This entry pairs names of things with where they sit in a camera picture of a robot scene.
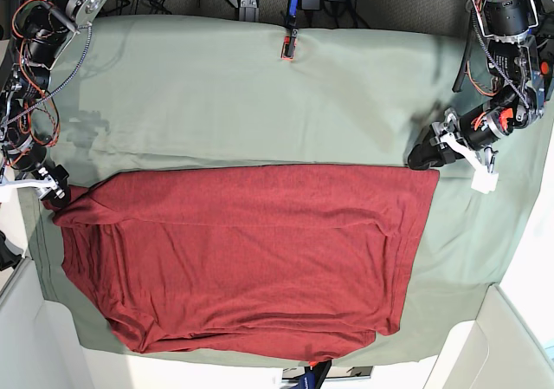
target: white wall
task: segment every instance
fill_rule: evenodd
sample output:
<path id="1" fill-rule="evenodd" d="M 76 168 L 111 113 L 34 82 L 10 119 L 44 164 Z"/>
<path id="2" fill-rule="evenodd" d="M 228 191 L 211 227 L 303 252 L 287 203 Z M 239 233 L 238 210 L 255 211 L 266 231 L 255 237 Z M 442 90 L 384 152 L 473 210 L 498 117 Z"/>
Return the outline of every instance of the white wall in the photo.
<path id="1" fill-rule="evenodd" d="M 553 209 L 554 137 L 551 138 L 537 203 L 512 263 L 500 283 L 504 293 L 544 347 L 554 340 Z"/>
<path id="2" fill-rule="evenodd" d="M 5 175 L 8 179 L 13 179 L 14 172 L 11 168 L 7 168 Z M 0 230 L 6 235 L 6 244 L 12 252 L 21 254 L 27 249 L 25 224 L 16 191 L 8 203 L 0 204 Z M 13 269 L 0 272 L 0 289 L 8 281 L 12 272 Z"/>

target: green fabric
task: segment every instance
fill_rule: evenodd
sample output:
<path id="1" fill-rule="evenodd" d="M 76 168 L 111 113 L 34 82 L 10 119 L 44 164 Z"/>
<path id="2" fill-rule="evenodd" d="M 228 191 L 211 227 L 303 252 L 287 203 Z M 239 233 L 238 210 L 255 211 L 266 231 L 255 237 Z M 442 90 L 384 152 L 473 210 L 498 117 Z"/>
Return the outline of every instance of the green fabric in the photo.
<path id="1" fill-rule="evenodd" d="M 61 139 L 53 159 L 77 185 L 137 169 L 286 162 L 402 165 L 434 106 L 452 99 L 460 42 L 374 30 L 301 30 L 294 62 L 280 59 L 285 33 L 270 25 L 179 16 L 94 23 L 91 52 L 57 98 Z M 54 83 L 81 52 L 64 54 Z M 479 52 L 474 73 L 483 65 Z M 401 330 L 335 362 L 368 366 L 437 354 L 450 328 L 474 319 L 499 282 L 538 195 L 552 113 L 500 141 L 495 193 L 470 189 L 462 161 L 441 170 Z M 61 234 L 28 193 L 21 196 L 47 299 L 71 310 L 84 347 L 129 353 L 61 270 Z M 151 357 L 234 366 L 294 366 L 245 353 L 197 350 Z"/>

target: red cloth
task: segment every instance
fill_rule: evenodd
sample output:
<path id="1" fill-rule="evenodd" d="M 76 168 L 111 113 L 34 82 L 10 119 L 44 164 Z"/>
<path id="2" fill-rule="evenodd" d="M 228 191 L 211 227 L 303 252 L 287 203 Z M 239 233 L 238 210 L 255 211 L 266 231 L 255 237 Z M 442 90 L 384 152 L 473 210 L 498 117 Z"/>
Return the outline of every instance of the red cloth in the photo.
<path id="1" fill-rule="evenodd" d="M 329 360 L 399 329 L 438 172 L 122 173 L 63 211 L 63 269 L 131 350 Z"/>

